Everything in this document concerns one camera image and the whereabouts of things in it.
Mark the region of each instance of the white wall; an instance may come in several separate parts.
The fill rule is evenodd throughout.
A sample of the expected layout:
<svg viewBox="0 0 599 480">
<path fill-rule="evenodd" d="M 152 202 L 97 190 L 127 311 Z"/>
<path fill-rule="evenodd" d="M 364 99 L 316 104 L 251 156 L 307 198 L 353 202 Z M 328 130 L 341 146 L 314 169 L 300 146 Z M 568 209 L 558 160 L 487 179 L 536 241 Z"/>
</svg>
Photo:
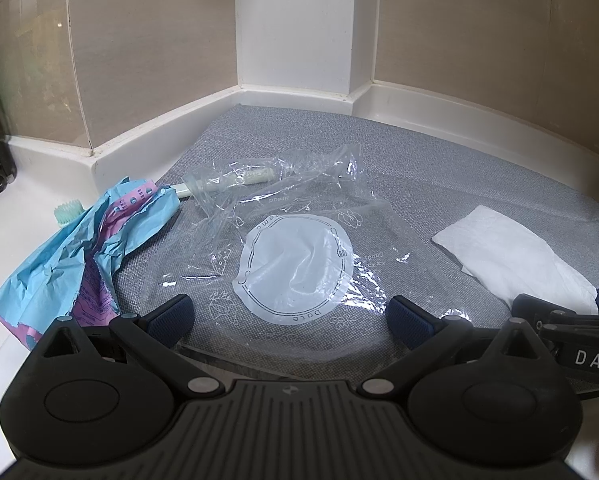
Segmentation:
<svg viewBox="0 0 599 480">
<path fill-rule="evenodd" d="M 372 76 L 376 3 L 236 0 L 239 82 L 349 94 Z"/>
</svg>

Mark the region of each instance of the plastic bag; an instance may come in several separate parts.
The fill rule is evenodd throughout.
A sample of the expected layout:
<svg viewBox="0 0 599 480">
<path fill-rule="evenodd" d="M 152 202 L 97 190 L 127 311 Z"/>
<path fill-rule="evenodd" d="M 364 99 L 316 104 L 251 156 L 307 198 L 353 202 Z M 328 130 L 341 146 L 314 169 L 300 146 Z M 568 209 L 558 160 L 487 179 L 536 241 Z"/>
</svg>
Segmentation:
<svg viewBox="0 0 599 480">
<path fill-rule="evenodd" d="M 365 186 L 359 146 L 217 162 L 185 181 L 195 200 L 141 304 L 193 299 L 196 325 L 180 343 L 192 357 L 259 378 L 356 382 L 407 351 L 383 316 L 393 295 L 465 315 L 422 241 Z"/>
</svg>

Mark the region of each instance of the gray fabric mat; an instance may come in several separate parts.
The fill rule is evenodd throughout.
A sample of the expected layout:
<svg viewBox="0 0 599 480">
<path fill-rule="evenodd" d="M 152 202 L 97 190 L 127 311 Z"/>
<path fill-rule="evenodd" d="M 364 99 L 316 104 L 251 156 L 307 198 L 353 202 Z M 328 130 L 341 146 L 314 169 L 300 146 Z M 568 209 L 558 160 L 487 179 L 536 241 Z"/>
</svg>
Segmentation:
<svg viewBox="0 0 599 480">
<path fill-rule="evenodd" d="M 422 238 L 470 306 L 476 326 L 500 326 L 509 316 L 508 308 L 476 279 L 461 272 L 457 261 L 435 246 L 431 237 L 480 204 L 531 229 L 599 286 L 598 203 L 494 156 L 386 124 L 323 112 L 237 106 L 211 123 L 159 183 L 179 184 L 188 168 L 211 160 L 269 157 L 290 148 L 328 153 L 345 142 L 362 145 L 368 186 L 388 199 Z M 148 308 L 139 304 L 144 271 L 177 216 L 131 254 L 116 274 L 114 283 L 123 312 Z"/>
</svg>

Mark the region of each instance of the crumpled plastic packaging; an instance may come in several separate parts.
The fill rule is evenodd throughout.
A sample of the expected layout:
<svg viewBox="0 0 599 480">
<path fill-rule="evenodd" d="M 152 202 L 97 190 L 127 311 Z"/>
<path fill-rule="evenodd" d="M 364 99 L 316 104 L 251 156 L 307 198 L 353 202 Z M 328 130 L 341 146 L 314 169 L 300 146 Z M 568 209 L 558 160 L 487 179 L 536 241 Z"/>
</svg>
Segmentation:
<svg viewBox="0 0 599 480">
<path fill-rule="evenodd" d="M 358 145 L 218 160 L 184 182 L 193 200 L 151 258 L 139 313 L 188 294 L 195 326 L 179 349 L 190 357 L 356 383 L 407 351 L 385 321 L 393 295 L 466 315 L 421 239 L 365 185 Z"/>
<path fill-rule="evenodd" d="M 99 326 L 120 314 L 112 276 L 179 207 L 173 188 L 128 177 L 39 246 L 0 288 L 0 321 L 32 349 L 58 316 Z"/>
</svg>

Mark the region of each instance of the gray textured surface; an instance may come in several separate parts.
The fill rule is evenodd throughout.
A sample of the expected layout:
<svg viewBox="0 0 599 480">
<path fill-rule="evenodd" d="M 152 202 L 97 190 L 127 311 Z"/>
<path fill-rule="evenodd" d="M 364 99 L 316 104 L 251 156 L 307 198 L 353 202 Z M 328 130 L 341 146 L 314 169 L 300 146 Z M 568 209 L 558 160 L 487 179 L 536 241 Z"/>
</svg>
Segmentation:
<svg viewBox="0 0 599 480">
<path fill-rule="evenodd" d="M 351 161 L 347 156 L 343 160 Z M 329 167 L 332 168 L 332 163 L 323 169 Z M 175 294 L 188 294 L 196 312 L 193 329 L 182 339 L 182 345 L 189 351 L 219 355 L 232 369 L 239 363 L 249 367 L 250 373 L 270 370 L 278 376 L 313 380 L 337 377 L 356 382 L 404 355 L 404 346 L 390 333 L 384 317 L 388 298 L 403 294 L 438 317 L 452 306 L 461 307 L 457 293 L 419 236 L 394 213 L 387 200 L 378 198 L 359 182 L 293 176 L 259 187 L 257 184 L 235 187 L 230 194 L 234 200 L 240 200 L 239 204 L 247 206 L 229 206 L 223 211 L 212 206 L 210 210 L 215 210 L 215 214 L 200 222 L 199 194 L 194 201 L 183 205 L 169 232 L 167 245 L 147 262 L 139 313 L 147 314 Z M 270 198 L 271 194 L 279 201 L 241 202 L 253 196 Z M 279 207 L 294 204 L 296 198 L 310 207 L 310 213 L 317 215 L 314 218 L 339 222 L 336 231 L 342 230 L 350 238 L 352 265 L 345 272 L 351 283 L 343 289 L 345 296 L 332 311 L 321 312 L 316 317 L 313 313 L 313 319 L 302 324 L 276 324 L 245 307 L 243 298 L 236 294 L 233 280 L 242 265 L 244 240 L 262 221 L 268 220 L 269 225 L 279 222 L 270 221 L 270 215 L 288 216 Z M 265 229 L 258 231 L 258 237 Z M 280 240 L 280 245 L 297 241 Z M 302 242 L 298 244 L 307 250 Z M 331 269 L 341 271 L 340 262 L 334 259 L 333 263 L 336 266 Z M 297 267 L 286 267 L 284 271 L 289 273 L 286 279 L 267 282 L 268 291 L 276 290 L 279 285 L 286 289 L 291 280 L 295 290 L 304 290 L 304 285 L 297 282 L 298 276 L 291 274 Z M 299 276 L 300 280 L 305 278 L 305 271 L 300 270 Z M 251 297 L 262 292 L 250 291 Z M 300 311 L 311 306 L 304 301 L 296 305 Z"/>
<path fill-rule="evenodd" d="M 327 153 L 359 142 L 371 189 L 422 238 L 477 326 L 500 326 L 509 311 L 430 238 L 483 204 L 544 238 L 564 261 L 599 285 L 599 205 L 563 184 L 499 158 L 417 132 L 348 116 L 238 106 L 215 120 L 161 179 L 223 158 L 267 157 L 289 148 Z M 116 275 L 123 311 L 142 309 L 141 281 L 175 218 L 129 256 Z"/>
</svg>

